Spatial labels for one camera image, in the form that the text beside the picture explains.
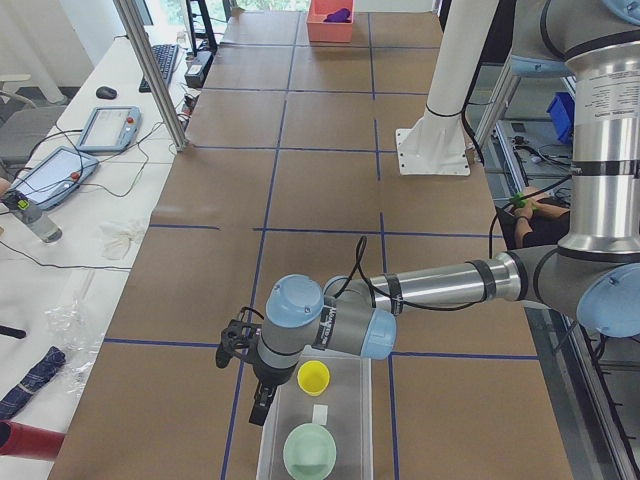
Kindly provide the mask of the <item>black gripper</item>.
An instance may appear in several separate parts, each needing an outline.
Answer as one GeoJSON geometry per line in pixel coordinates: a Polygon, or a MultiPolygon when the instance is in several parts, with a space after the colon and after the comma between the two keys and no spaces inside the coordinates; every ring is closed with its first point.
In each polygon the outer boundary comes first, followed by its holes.
{"type": "Polygon", "coordinates": [[[254,402],[249,416],[249,423],[263,426],[279,386],[288,382],[287,373],[262,373],[256,375],[258,385],[254,393],[254,402]]]}

